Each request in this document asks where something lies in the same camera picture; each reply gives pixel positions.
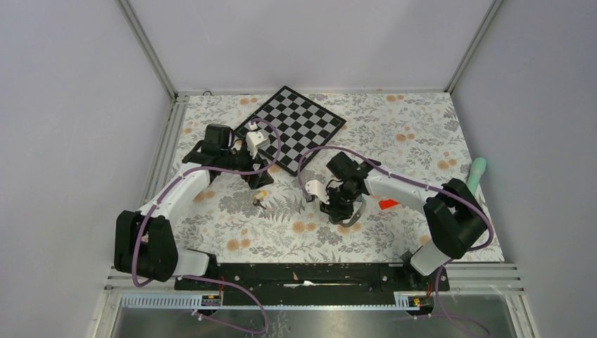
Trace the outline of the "grey metal key holder plate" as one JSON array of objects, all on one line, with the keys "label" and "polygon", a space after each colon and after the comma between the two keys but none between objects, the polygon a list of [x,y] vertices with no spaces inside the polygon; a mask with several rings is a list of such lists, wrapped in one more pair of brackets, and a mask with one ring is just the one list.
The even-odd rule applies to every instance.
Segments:
[{"label": "grey metal key holder plate", "polygon": [[351,216],[351,218],[349,220],[347,220],[346,222],[343,222],[341,224],[342,227],[345,227],[345,228],[352,227],[360,220],[360,218],[364,214],[364,212],[366,212],[367,202],[366,202],[366,200],[364,200],[364,198],[362,196],[359,196],[355,200],[355,203],[359,204],[358,209],[355,211],[355,213]]}]

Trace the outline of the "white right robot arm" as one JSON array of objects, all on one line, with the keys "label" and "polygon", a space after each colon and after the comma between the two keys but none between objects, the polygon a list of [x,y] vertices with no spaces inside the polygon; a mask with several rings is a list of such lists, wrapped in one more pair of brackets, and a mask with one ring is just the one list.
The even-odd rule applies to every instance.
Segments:
[{"label": "white right robot arm", "polygon": [[431,239],[409,259],[403,279],[408,287],[421,290],[432,273],[450,260],[460,259],[489,231],[490,222],[467,185],[451,179],[439,187],[391,173],[379,161],[361,163],[341,151],[327,168],[337,185],[317,180],[306,183],[308,197],[320,201],[320,210],[334,224],[350,227],[356,217],[354,203],[363,195],[391,199],[425,217]]}]

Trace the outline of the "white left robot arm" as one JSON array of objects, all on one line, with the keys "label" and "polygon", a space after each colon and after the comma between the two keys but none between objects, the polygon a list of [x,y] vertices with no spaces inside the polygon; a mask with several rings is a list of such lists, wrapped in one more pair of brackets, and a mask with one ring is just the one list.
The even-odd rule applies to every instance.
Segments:
[{"label": "white left robot arm", "polygon": [[279,131],[264,119],[249,123],[242,145],[235,149],[230,127],[210,124],[205,137],[183,158],[179,170],[159,193],[137,211],[123,211],[116,220],[114,267],[132,276],[136,287],[152,281],[191,275],[201,289],[218,282],[217,268],[207,253],[177,247],[172,232],[195,197],[222,173],[238,175],[250,189],[272,184],[270,164],[258,154],[270,143],[266,130],[281,139]]}]

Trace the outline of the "red key tag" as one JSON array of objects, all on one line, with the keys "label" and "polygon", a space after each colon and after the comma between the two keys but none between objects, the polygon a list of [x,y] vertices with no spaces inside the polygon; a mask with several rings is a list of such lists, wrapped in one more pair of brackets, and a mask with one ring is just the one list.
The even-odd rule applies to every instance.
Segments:
[{"label": "red key tag", "polygon": [[393,200],[393,199],[384,199],[378,202],[379,208],[381,210],[386,210],[388,208],[393,208],[394,206],[398,206],[400,203]]}]

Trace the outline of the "black and silver chessboard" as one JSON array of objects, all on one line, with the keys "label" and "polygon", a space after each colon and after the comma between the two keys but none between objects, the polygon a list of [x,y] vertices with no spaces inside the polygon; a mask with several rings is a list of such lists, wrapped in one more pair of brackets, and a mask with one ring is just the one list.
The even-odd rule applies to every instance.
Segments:
[{"label": "black and silver chessboard", "polygon": [[275,126],[282,140],[277,165],[296,177],[317,154],[307,150],[326,145],[346,124],[346,120],[315,103],[294,89],[284,86],[234,129],[245,138],[249,122],[259,118]]}]

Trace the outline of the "floral table mat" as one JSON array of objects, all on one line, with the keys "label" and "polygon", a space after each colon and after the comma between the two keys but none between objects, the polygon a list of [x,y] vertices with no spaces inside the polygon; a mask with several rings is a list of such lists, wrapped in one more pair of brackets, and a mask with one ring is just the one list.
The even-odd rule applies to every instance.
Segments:
[{"label": "floral table mat", "polygon": [[[303,169],[306,181],[328,182],[328,160],[339,147],[352,158],[364,155],[389,170],[440,185],[465,180],[472,162],[447,93],[311,94],[346,124]],[[423,215],[402,206],[379,208],[379,197],[352,227],[333,225],[316,202],[302,196],[299,181],[278,166],[265,187],[266,210],[255,207],[253,191],[236,175],[219,176],[173,224],[183,249],[215,254],[220,262],[395,262],[430,240]]]}]

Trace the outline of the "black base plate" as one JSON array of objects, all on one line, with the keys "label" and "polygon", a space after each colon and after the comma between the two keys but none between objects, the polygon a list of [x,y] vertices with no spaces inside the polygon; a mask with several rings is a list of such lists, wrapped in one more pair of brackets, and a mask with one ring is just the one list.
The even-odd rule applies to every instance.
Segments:
[{"label": "black base plate", "polygon": [[207,281],[183,278],[177,291],[215,292],[226,306],[394,306],[395,294],[447,292],[446,272],[418,274],[402,263],[216,263]]}]

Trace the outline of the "aluminium frame rails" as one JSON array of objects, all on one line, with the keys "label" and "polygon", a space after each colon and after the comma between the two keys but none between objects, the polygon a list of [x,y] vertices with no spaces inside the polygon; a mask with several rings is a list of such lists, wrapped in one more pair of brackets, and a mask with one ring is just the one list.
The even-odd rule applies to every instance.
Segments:
[{"label": "aluminium frame rails", "polygon": [[[159,60],[159,56],[156,50],[154,49],[151,40],[149,39],[149,36],[145,32],[141,20],[135,13],[135,9],[131,1],[117,0],[116,4],[121,10],[122,15],[127,24],[129,25],[129,28],[131,29],[134,37],[139,43],[139,46],[143,51],[149,65],[152,67],[152,70],[158,76],[159,82],[162,84],[166,94],[170,99],[170,108],[168,114],[166,115],[165,122],[163,123],[161,135],[159,138],[158,150],[156,151],[156,154],[154,156],[152,162],[152,169],[146,186],[144,188],[144,192],[142,194],[142,203],[145,204],[146,199],[150,197],[150,194],[158,191],[165,184],[158,178],[158,176],[161,175],[161,173],[166,172],[173,162],[173,154],[175,148],[174,141],[180,135],[178,131],[174,131],[174,127],[179,127],[182,125],[182,117],[184,115],[184,110],[188,106],[189,97],[198,96],[199,94],[202,94],[205,91],[210,90],[198,89],[194,92],[184,92],[176,89],[171,79],[169,78],[168,72],[163,66],[163,63]],[[482,42],[485,34],[488,32],[492,22],[494,21],[503,4],[503,0],[493,0],[490,3],[489,9],[484,14],[484,17],[479,27],[477,28],[472,38],[472,41],[466,48],[465,54],[460,60],[458,67],[456,68],[454,74],[450,78],[448,84],[442,90],[443,92],[449,94],[455,93],[455,90],[459,85],[459,82],[462,80],[463,75],[467,70],[467,67],[472,62],[472,58],[475,55],[475,52],[477,51],[480,43]]]}]

